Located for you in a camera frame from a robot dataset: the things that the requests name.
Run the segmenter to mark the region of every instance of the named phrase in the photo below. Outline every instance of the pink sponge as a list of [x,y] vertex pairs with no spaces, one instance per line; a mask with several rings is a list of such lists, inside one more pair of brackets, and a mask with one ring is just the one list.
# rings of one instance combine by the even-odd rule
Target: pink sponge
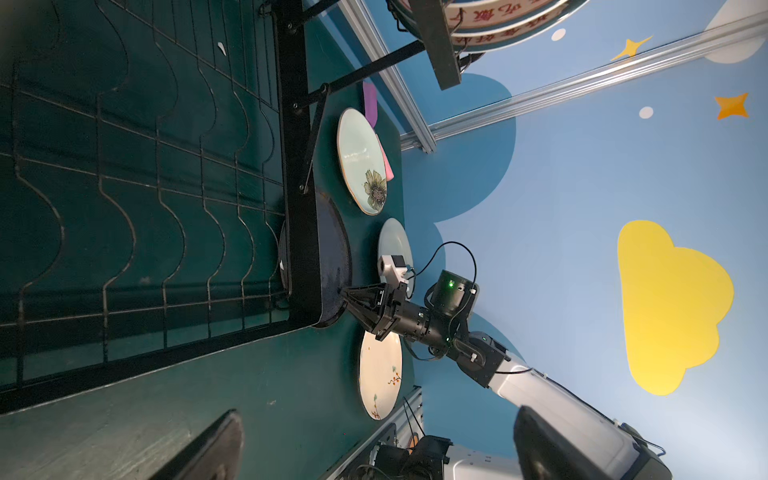
[[381,140],[379,140],[379,146],[382,149],[382,157],[384,157],[384,171],[386,172],[386,180],[390,181],[391,179],[395,178],[395,174],[392,172],[392,167],[389,166],[389,160],[386,158],[386,152],[384,151],[384,147],[382,147]]

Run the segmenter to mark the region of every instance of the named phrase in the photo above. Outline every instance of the white plate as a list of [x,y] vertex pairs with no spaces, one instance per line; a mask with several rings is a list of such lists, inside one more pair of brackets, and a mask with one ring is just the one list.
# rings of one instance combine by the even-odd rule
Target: white plate
[[[406,235],[406,229],[402,227],[402,224],[397,221],[396,218],[390,218],[382,226],[382,231],[379,233],[379,255],[376,260],[379,261],[382,255],[402,255],[402,258],[406,261],[407,265],[413,266],[413,255],[411,254],[411,244],[408,243],[408,235]],[[385,282],[386,279],[381,276],[381,281]],[[410,295],[413,291],[413,280],[408,280],[407,293]]]
[[386,169],[382,148],[365,116],[347,108],[336,136],[339,164],[346,187],[363,213],[378,215],[386,202]]
[[360,347],[360,398],[372,419],[385,418],[395,407],[401,375],[400,335],[390,333],[379,342],[365,332]]
[[[411,12],[410,0],[396,0]],[[490,35],[527,23],[567,0],[478,0],[451,2],[445,7],[448,28],[454,36]]]

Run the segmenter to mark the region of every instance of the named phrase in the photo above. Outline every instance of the black cable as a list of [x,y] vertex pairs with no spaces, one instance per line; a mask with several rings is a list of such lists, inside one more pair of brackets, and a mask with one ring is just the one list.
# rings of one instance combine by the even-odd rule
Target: black cable
[[643,437],[641,437],[641,436],[639,436],[639,435],[635,435],[635,434],[634,434],[634,433],[632,433],[632,432],[627,432],[627,433],[628,433],[628,434],[630,434],[630,435],[632,435],[632,437],[633,437],[635,440],[638,440],[639,442],[645,442],[645,443],[647,443],[648,445],[653,445],[653,446],[654,446],[654,447],[656,447],[657,449],[661,450],[661,453],[660,453],[660,454],[658,454],[658,455],[656,455],[657,457],[663,457],[663,456],[665,456],[665,455],[667,454],[667,450],[666,450],[666,449],[665,449],[663,446],[661,446],[661,445],[656,445],[656,444],[655,444],[655,443],[653,443],[653,442],[649,442],[649,441],[647,441],[646,439],[644,439]]
[[429,287],[426,292],[424,292],[424,306],[430,310],[435,308],[435,306],[432,305],[432,292],[435,291],[436,286],[437,283],[433,283],[432,286]]
[[[402,397],[402,399],[403,399],[403,400],[405,400],[405,401],[406,401],[406,403],[408,402],[408,399],[407,399],[405,396],[403,396],[403,397]],[[416,436],[416,434],[415,434],[415,433],[413,433],[413,427],[411,426],[411,418],[410,418],[410,417],[408,417],[408,409],[406,409],[405,407],[403,407],[403,409],[402,409],[402,410],[403,410],[403,412],[405,412],[405,413],[406,413],[406,420],[408,420],[408,428],[411,430],[411,439],[408,441],[408,445],[409,445],[409,447],[408,447],[408,448],[410,449],[410,445],[411,445],[411,442],[413,442],[413,437],[415,437],[415,436]]]
[[413,298],[413,293],[416,291],[416,270],[414,270],[412,268],[410,271],[413,272],[413,275],[409,276],[408,278],[404,278],[403,279],[406,282],[409,282],[409,281],[413,280],[413,285],[411,286],[411,294],[410,295],[406,295],[406,299],[408,299],[408,300]]
[[444,356],[444,355],[440,355],[440,356],[434,355],[432,358],[423,359],[422,357],[416,355],[416,353],[413,351],[413,348],[411,348],[411,343],[410,341],[408,341],[408,339],[406,339],[405,337],[403,337],[402,339],[406,345],[406,350],[408,350],[408,353],[410,353],[413,358],[417,359],[420,362],[431,362],[433,360],[440,360]]
[[385,477],[385,478],[387,478],[388,480],[395,480],[395,478],[405,478],[405,477],[403,477],[403,476],[401,476],[401,475],[398,475],[398,476],[396,476],[395,478],[392,478],[392,477],[390,477],[389,475],[387,475],[386,473],[384,473],[384,472],[382,471],[382,469],[380,469],[380,468],[377,468],[377,467],[374,467],[373,465],[367,465],[367,464],[363,464],[363,465],[357,465],[357,468],[355,468],[355,472],[357,472],[357,471],[358,471],[358,470],[360,470],[361,468],[368,468],[368,469],[370,469],[370,470],[375,470],[376,472],[378,472],[378,473],[380,473],[380,474],[384,475],[384,477]]
[[[416,419],[416,414],[413,412],[413,409],[411,408],[411,404],[408,402],[408,399],[405,396],[403,396],[402,399],[406,401],[406,405],[411,410],[411,416],[415,420]],[[419,430],[422,431],[422,437],[426,437],[427,434],[424,433],[424,429],[422,428],[421,424],[419,424],[418,420],[416,420],[416,425],[418,425],[419,426]]]
[[516,373],[527,373],[530,372],[533,369],[526,369],[526,370],[518,370],[517,372],[494,372],[494,373],[501,373],[502,375],[514,375]]
[[[469,256],[472,258],[472,265],[473,265],[473,267],[475,268],[475,273],[472,275],[472,286],[470,287],[470,290],[473,290],[474,288],[476,288],[476,287],[477,287],[477,286],[475,285],[475,282],[476,282],[476,281],[477,281],[477,279],[478,279],[478,264],[477,264],[477,262],[475,261],[475,255],[473,255],[473,254],[472,254],[472,251],[471,251],[471,250],[470,250],[470,249],[469,249],[469,248],[468,248],[466,245],[464,245],[463,243],[460,243],[460,242],[455,242],[455,241],[453,241],[453,240],[450,240],[450,241],[448,241],[448,242],[443,242],[443,243],[441,243],[441,244],[440,244],[440,246],[439,246],[439,247],[437,247],[437,249],[435,249],[435,252],[432,254],[432,258],[430,258],[430,259],[429,259],[429,262],[427,262],[427,264],[424,266],[424,268],[422,268],[422,269],[421,269],[421,270],[420,270],[420,271],[419,271],[419,272],[418,272],[418,273],[417,273],[415,276],[419,276],[419,275],[421,275],[422,273],[424,273],[424,270],[427,270],[427,267],[428,267],[428,266],[429,266],[429,264],[430,264],[430,263],[432,263],[432,261],[435,259],[435,257],[437,256],[437,253],[440,251],[440,249],[441,249],[441,248],[443,248],[445,245],[449,245],[449,244],[451,244],[451,243],[453,243],[453,244],[455,244],[455,245],[459,245],[459,246],[460,246],[461,248],[463,248],[464,250],[467,250],[467,252],[469,253]],[[462,305],[462,307],[461,307],[461,308],[459,308],[459,309],[456,311],[456,313],[454,313],[454,314],[453,314],[453,316],[451,317],[451,319],[448,321],[448,335],[451,335],[451,325],[453,324],[453,320],[454,320],[454,319],[457,317],[457,315],[458,315],[458,314],[460,314],[461,312],[463,312],[463,311],[464,311],[464,308],[466,308],[466,307],[467,307],[467,305],[469,304],[469,300],[470,300],[471,298],[472,298],[471,296],[468,296],[468,297],[467,297],[467,301],[466,301],[466,302],[464,302],[464,305]],[[451,338],[450,338],[449,342],[452,342],[452,341],[453,341],[453,336],[451,336]]]

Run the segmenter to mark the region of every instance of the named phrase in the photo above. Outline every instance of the ceramic plate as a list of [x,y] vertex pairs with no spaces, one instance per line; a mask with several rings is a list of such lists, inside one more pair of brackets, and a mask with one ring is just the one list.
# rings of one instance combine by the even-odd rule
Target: ceramic plate
[[[489,35],[504,31],[515,23],[531,21],[554,9],[565,0],[481,0],[452,2],[445,8],[445,17],[453,35]],[[404,14],[413,20],[409,0],[396,0]]]
[[341,114],[336,146],[346,187],[357,206],[365,214],[379,214],[386,202],[382,148],[366,117],[354,108]]
[[[402,224],[397,221],[396,218],[390,218],[384,222],[381,233],[379,233],[379,255],[376,261],[382,255],[402,255],[402,258],[406,261],[407,265],[413,266],[413,255],[411,254],[411,244],[408,243],[408,236],[406,235],[406,229],[402,227]],[[386,279],[381,276],[381,281],[385,282]],[[408,281],[408,294],[413,291],[413,280]]]
[[[500,31],[494,28],[496,33],[489,35],[478,35],[477,33],[464,35],[456,32],[451,37],[451,41],[454,49],[461,53],[482,53],[516,45],[564,21],[586,2],[587,0],[567,0],[566,2],[558,0],[557,2],[547,4],[545,13],[537,13],[538,16],[535,18],[527,15],[525,18],[520,18],[519,22],[513,22]],[[402,24],[414,36],[418,37],[419,33],[416,30],[415,24],[404,12],[403,6],[396,2],[392,4],[395,6],[396,13]]]
[[395,407],[401,374],[400,335],[390,333],[379,342],[365,332],[360,347],[360,398],[372,419],[385,418]]

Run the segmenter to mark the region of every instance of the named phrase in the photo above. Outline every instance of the metal grate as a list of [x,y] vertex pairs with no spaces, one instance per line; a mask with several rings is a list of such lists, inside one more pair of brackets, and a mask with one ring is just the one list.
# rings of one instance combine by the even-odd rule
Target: metal grate
[[127,368],[61,395],[171,362],[154,352],[290,329],[270,328],[288,317],[285,200],[257,0],[15,4],[0,58],[0,389]]

